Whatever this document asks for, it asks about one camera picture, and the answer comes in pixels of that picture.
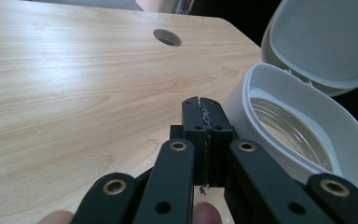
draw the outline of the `person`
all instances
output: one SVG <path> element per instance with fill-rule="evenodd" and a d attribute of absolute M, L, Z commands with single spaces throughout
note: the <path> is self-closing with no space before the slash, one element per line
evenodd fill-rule
<path fill-rule="evenodd" d="M 71 212 L 56 211 L 48 214 L 38 224 L 69 224 L 73 216 Z M 222 224 L 222 218 L 210 203 L 197 203 L 193 208 L 193 224 Z"/>

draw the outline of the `gray floor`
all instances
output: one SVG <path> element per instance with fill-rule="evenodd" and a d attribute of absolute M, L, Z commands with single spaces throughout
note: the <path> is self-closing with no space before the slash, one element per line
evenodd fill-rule
<path fill-rule="evenodd" d="M 28 0 L 33 2 L 56 3 L 84 7 L 110 7 L 142 11 L 135 0 Z"/>

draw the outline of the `metal ring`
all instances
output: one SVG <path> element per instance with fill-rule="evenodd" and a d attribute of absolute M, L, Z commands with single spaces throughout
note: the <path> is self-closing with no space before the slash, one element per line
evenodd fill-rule
<path fill-rule="evenodd" d="M 321 180 L 321 187 L 325 191 L 338 197 L 347 197 L 348 195 L 350 195 L 350 190 L 336 180 L 323 179 Z"/>
<path fill-rule="evenodd" d="M 242 151 L 252 152 L 255 151 L 255 146 L 247 142 L 239 142 L 238 148 Z"/>
<path fill-rule="evenodd" d="M 187 145 L 186 145 L 186 143 L 183 143 L 183 142 L 172 142 L 170 144 L 170 148 L 175 151 L 182 151 L 187 148 Z"/>
<path fill-rule="evenodd" d="M 116 184 L 116 183 L 119 184 L 119 186 L 117 186 L 117 188 L 114 188 L 114 189 L 109 188 L 110 185 Z M 121 193 L 126 187 L 127 187 L 127 184 L 122 179 L 109 180 L 108 182 L 106 182 L 103 185 L 103 193 L 105 193 L 107 195 L 116 195 L 116 194 Z"/>

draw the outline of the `wood grain surface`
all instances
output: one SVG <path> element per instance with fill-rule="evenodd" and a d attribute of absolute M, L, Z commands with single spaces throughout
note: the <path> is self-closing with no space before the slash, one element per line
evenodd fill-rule
<path fill-rule="evenodd" d="M 223 102 L 260 60 L 217 18 L 0 0 L 0 224 L 75 212 L 102 175 L 141 174 L 182 101 Z"/>

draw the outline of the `hand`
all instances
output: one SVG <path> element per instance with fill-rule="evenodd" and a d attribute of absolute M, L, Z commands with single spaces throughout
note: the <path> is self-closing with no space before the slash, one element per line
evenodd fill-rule
<path fill-rule="evenodd" d="M 74 214 L 66 211 L 56 211 L 50 213 L 38 224 L 69 224 L 74 217 Z M 197 203 L 194 205 L 193 224 L 222 224 L 217 209 L 210 203 Z"/>

